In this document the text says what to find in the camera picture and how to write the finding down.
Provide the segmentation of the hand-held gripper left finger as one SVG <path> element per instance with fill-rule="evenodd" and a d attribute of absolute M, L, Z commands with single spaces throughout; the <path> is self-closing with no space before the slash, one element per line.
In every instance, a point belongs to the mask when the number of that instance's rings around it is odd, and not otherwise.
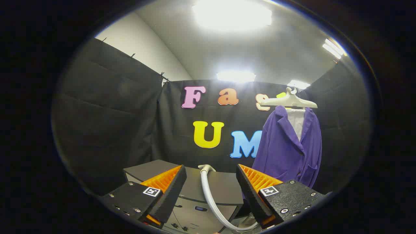
<path fill-rule="evenodd" d="M 162 228 L 171 216 L 186 179 L 186 168 L 179 165 L 144 182 L 128 181 L 100 196 L 99 201 L 131 223 Z"/>

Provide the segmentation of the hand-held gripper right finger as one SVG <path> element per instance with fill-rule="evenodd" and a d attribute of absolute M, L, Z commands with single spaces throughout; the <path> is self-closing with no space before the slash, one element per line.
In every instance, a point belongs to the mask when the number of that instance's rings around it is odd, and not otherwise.
<path fill-rule="evenodd" d="M 300 216 L 326 197 L 296 180 L 282 182 L 241 164 L 237 166 L 236 179 L 262 228 Z"/>

